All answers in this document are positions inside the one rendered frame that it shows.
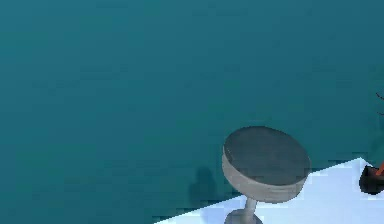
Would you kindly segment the grey round pedestal stool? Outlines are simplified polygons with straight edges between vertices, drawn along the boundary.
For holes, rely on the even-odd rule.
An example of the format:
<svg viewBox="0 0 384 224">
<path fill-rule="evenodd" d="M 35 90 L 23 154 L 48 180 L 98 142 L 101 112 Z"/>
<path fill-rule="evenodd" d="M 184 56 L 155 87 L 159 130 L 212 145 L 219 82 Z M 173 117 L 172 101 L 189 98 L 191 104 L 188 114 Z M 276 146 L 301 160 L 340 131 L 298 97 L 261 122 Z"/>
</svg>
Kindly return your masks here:
<svg viewBox="0 0 384 224">
<path fill-rule="evenodd" d="M 222 171 L 246 202 L 231 211 L 224 224 L 263 224 L 255 214 L 256 205 L 295 198 L 311 170 L 307 151 L 292 136 L 266 126 L 234 131 L 222 147 Z"/>
</svg>

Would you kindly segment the house plant in black pot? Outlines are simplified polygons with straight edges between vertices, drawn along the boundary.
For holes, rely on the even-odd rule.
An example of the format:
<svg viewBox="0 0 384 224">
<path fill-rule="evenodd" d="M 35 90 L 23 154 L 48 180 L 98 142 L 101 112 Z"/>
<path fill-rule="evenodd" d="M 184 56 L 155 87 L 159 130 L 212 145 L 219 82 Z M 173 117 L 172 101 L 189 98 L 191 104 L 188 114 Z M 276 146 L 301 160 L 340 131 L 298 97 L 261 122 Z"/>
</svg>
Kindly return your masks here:
<svg viewBox="0 0 384 224">
<path fill-rule="evenodd" d="M 376 93 L 383 102 L 383 108 L 377 112 L 377 134 L 370 151 L 374 165 L 366 165 L 359 179 L 359 187 L 363 193 L 377 195 L 384 191 L 384 96 Z"/>
</svg>

